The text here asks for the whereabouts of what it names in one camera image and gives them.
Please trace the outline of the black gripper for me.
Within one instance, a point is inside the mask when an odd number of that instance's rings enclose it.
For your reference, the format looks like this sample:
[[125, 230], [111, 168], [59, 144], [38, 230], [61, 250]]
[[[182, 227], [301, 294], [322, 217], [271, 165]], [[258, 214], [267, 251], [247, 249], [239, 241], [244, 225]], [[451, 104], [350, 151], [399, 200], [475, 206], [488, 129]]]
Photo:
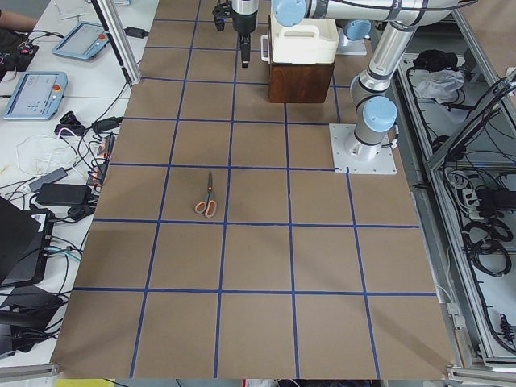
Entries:
[[233, 28], [240, 34], [239, 49], [241, 66], [247, 68], [251, 59], [251, 33], [256, 29], [258, 0], [232, 0]]

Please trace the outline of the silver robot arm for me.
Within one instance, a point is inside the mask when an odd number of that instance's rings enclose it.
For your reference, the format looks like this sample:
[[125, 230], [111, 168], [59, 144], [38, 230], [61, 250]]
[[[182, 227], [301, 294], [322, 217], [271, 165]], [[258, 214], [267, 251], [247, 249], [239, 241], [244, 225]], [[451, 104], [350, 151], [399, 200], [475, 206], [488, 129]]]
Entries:
[[344, 140], [345, 152], [356, 160], [374, 159], [394, 125], [397, 108], [385, 96], [394, 71], [417, 28], [449, 15], [457, 1], [273, 1], [280, 25], [292, 27], [303, 19], [365, 19], [387, 25], [368, 67], [352, 82], [351, 95], [358, 123]]

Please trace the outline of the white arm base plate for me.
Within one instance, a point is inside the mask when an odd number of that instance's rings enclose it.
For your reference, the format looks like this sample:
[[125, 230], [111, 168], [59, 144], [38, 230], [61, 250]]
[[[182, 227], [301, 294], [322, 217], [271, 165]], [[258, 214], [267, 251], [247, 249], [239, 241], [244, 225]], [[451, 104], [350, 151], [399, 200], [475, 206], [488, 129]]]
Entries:
[[355, 128], [351, 123], [329, 125], [335, 173], [395, 175], [397, 168], [387, 133], [379, 144], [370, 146], [355, 137]]

